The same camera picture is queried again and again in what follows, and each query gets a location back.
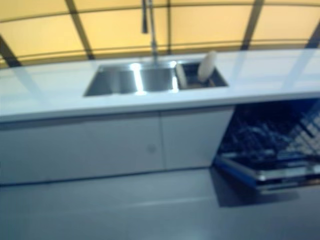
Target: sink basin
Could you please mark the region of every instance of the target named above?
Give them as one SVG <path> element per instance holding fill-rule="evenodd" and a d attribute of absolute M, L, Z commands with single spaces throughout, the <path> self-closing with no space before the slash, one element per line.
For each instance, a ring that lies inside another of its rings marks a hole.
<path fill-rule="evenodd" d="M 98 68 L 84 96 L 111 94 L 145 95 L 149 92 L 178 92 L 184 89 L 213 87 L 209 83 L 198 82 L 199 62 L 183 61 L 187 87 L 181 88 L 176 75 L 176 62 L 132 63 L 122 65 L 102 65 Z M 227 86 L 226 82 L 215 70 L 211 77 L 214 87 Z"/>

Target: white cabinet door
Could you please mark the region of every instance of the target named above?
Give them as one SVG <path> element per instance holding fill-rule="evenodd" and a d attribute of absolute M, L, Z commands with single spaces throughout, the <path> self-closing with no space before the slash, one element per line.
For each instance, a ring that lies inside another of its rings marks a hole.
<path fill-rule="evenodd" d="M 0 183 L 163 170 L 158 113 L 6 123 Z"/>
<path fill-rule="evenodd" d="M 233 106 L 161 112 L 166 168 L 209 167 L 233 112 Z"/>

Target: dishwasher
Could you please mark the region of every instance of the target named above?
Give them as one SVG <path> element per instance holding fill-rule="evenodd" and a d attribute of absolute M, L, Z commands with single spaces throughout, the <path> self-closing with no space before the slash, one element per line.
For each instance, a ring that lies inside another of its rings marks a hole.
<path fill-rule="evenodd" d="M 258 191 L 320 184 L 320 100 L 238 105 L 213 164 Z"/>

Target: dishwasher door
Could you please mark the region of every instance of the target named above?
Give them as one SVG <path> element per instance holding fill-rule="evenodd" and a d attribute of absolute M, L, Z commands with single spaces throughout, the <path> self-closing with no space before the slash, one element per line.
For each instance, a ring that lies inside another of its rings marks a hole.
<path fill-rule="evenodd" d="M 214 164 L 257 190 L 320 184 L 320 100 L 237 106 Z"/>

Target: faucet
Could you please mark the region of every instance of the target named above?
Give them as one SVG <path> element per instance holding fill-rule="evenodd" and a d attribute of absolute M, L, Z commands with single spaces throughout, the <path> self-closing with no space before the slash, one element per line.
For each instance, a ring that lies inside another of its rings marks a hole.
<path fill-rule="evenodd" d="M 142 0 L 142 33 L 148 33 L 148 23 L 147 23 L 147 0 Z M 151 49 L 153 63 L 158 63 L 158 51 L 157 51 L 157 41 L 156 41 L 156 31 L 154 22 L 154 8 L 152 0 L 148 0 L 148 7 L 150 11 L 150 24 L 151 24 Z"/>

